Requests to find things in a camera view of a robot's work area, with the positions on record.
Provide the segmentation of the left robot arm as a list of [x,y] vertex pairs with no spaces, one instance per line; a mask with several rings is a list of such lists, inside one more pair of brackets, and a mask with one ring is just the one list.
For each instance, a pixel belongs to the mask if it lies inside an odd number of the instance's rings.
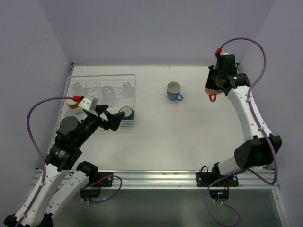
[[87,161],[79,163],[64,186],[59,185],[82,154],[81,146],[98,128],[119,128],[125,113],[110,113],[107,108],[97,105],[95,113],[85,111],[87,116],[81,121],[70,116],[60,122],[39,181],[22,208],[5,218],[5,226],[52,227],[59,212],[82,188],[100,186],[98,167]]

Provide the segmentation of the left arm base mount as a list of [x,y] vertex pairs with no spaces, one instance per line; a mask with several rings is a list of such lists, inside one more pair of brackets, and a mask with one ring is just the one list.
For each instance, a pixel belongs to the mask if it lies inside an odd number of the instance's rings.
[[113,172],[98,172],[93,180],[80,190],[80,197],[85,202],[93,201],[101,195],[103,187],[111,187],[113,184]]

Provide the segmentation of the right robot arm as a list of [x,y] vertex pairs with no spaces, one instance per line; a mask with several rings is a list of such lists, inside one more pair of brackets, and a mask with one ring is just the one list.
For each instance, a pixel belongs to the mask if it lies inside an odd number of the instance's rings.
[[238,73],[232,54],[216,54],[216,65],[209,66],[206,88],[213,94],[222,92],[232,103],[239,118],[244,143],[237,147],[231,158],[218,162],[212,172],[216,175],[230,175],[238,171],[273,164],[282,145],[279,135],[263,121],[256,106],[251,83],[244,73]]

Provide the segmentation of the orange mug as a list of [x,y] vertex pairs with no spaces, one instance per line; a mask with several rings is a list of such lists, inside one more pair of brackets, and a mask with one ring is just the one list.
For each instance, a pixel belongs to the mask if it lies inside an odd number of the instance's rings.
[[217,99],[217,95],[221,94],[223,91],[222,90],[213,90],[209,88],[205,88],[205,92],[209,97],[210,102],[215,102]]

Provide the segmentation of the light blue floral mug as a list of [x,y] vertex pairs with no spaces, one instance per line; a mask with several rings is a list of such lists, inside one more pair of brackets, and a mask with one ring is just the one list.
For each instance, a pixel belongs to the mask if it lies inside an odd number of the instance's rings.
[[182,101],[183,95],[181,92],[181,85],[175,81],[172,81],[167,84],[167,97],[170,101]]

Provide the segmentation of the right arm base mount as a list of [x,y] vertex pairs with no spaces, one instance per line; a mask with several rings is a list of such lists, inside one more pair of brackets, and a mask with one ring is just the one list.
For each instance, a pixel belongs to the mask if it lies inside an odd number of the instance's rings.
[[200,171],[196,172],[197,187],[210,187],[209,196],[219,202],[226,202],[230,196],[230,188],[238,187],[238,177],[232,175],[229,177],[219,173],[217,166],[213,166],[211,170],[203,166]]

